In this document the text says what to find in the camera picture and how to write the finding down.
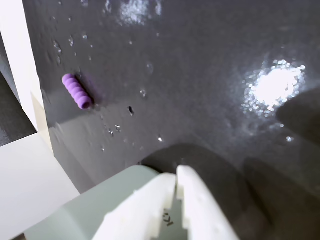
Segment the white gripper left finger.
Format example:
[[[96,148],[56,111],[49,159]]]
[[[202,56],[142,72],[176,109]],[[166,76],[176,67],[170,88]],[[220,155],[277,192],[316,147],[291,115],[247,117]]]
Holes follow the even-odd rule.
[[[164,210],[172,208],[176,175],[162,173],[107,213],[94,240],[150,240],[158,238]]]

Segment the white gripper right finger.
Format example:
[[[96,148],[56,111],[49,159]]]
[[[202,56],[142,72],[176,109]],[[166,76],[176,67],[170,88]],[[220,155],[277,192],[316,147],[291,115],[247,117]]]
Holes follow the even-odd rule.
[[[198,173],[190,166],[176,169],[176,198],[182,203],[182,228],[189,240],[238,240],[227,217]]]

